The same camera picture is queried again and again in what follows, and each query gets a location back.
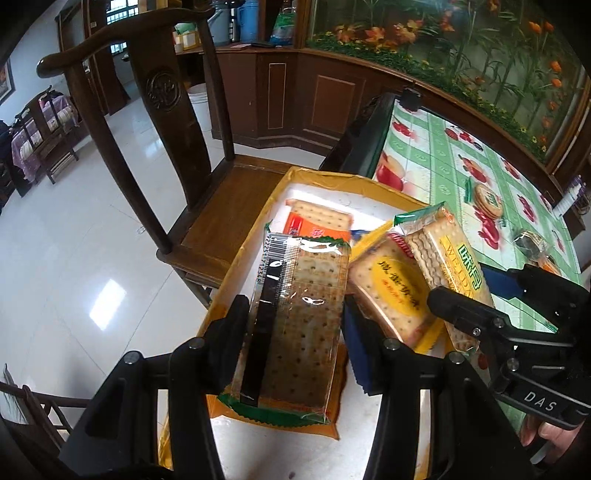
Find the picture frame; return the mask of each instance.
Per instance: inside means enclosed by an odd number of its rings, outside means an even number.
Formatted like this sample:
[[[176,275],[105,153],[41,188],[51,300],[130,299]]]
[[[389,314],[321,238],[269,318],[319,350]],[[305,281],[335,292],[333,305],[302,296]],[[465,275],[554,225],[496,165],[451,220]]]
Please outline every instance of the picture frame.
[[[0,105],[14,92],[10,59],[0,67]]]

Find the human hand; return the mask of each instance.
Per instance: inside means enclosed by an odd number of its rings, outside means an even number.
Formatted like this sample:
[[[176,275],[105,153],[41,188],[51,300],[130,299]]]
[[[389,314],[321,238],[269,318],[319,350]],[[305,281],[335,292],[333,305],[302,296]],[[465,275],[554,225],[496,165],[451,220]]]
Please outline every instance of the human hand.
[[[536,433],[543,439],[551,441],[553,447],[546,454],[544,461],[554,463],[569,449],[581,427],[582,425],[579,425],[574,430],[564,430],[541,421],[533,415],[526,415],[521,424],[519,439],[524,447],[534,441]]]

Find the wooden chair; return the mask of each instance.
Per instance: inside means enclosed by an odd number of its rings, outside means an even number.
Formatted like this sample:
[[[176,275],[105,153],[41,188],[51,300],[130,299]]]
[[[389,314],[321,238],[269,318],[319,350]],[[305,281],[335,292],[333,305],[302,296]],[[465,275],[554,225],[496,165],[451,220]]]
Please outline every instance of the wooden chair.
[[[156,245],[191,291],[209,305],[269,194],[290,165],[236,155],[222,74],[207,19],[215,9],[169,8],[114,22],[84,42],[43,58],[40,77],[65,73],[78,110],[117,185]],[[212,171],[207,147],[180,77],[172,26],[195,22],[209,68],[225,159]],[[168,233],[142,194],[92,95],[82,61],[110,43],[127,43],[142,100],[183,186],[187,206]]]
[[[85,398],[68,398],[47,395],[33,392],[26,385],[19,388],[15,385],[9,385],[4,382],[0,382],[0,392],[15,397],[20,410],[27,421],[26,424],[21,424],[5,420],[9,428],[34,440],[47,452],[55,454],[55,456],[57,456],[59,450],[65,443],[60,431],[65,430],[68,433],[72,433],[72,427],[61,409],[86,408],[90,403],[90,400]],[[54,425],[49,418],[52,410],[60,421],[58,425]]]
[[[56,181],[53,179],[53,173],[60,167],[63,161],[66,159],[66,155],[59,155],[50,160],[51,153],[60,145],[65,142],[68,146],[67,151],[72,155],[76,161],[78,161],[78,155],[74,151],[74,145],[69,143],[67,132],[64,129],[64,125],[57,114],[56,107],[53,104],[52,94],[55,90],[51,89],[51,85],[47,90],[35,95],[30,100],[25,108],[15,115],[15,126],[24,132],[27,137],[27,141],[31,145],[31,155],[35,155],[41,164],[41,168],[45,171],[47,177],[51,183]],[[49,101],[51,114],[53,118],[46,119],[39,101]],[[54,125],[52,130],[47,122],[50,121]],[[35,142],[35,139],[31,137],[29,130],[37,130],[41,135],[41,138]]]

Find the yellow snack package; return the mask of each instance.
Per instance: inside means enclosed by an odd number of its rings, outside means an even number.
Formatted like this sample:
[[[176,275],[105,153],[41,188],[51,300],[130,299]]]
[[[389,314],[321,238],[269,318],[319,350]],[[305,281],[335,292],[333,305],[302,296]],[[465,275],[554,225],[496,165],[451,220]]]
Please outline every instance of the yellow snack package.
[[[384,334],[416,348],[435,322],[427,307],[430,291],[404,239],[385,224],[353,247],[348,287]],[[439,332],[431,338],[432,346]]]
[[[394,232],[403,235],[431,289],[440,285],[494,307],[491,292],[466,235],[444,204],[394,218]],[[446,322],[453,346],[460,352],[478,341]]]

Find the fish tank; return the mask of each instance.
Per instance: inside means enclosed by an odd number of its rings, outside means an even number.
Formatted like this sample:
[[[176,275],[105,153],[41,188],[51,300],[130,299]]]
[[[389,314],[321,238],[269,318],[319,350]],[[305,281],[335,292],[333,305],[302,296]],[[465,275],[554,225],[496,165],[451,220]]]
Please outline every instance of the fish tank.
[[[542,163],[586,80],[573,49],[533,0],[314,0],[307,45],[455,96]]]

